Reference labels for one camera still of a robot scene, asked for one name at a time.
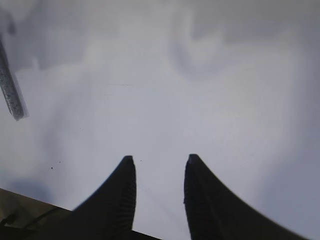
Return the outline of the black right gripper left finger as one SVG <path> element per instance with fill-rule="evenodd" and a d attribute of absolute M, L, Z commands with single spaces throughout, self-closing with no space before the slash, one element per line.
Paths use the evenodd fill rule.
<path fill-rule="evenodd" d="M 136 210 L 136 167 L 125 156 L 105 182 L 72 212 L 90 232 L 130 232 Z"/>

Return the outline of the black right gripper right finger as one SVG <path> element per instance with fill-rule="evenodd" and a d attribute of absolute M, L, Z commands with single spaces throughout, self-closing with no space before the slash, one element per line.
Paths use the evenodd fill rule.
<path fill-rule="evenodd" d="M 184 172 L 184 207 L 193 240 L 301 240 L 229 190 L 197 154 Z"/>

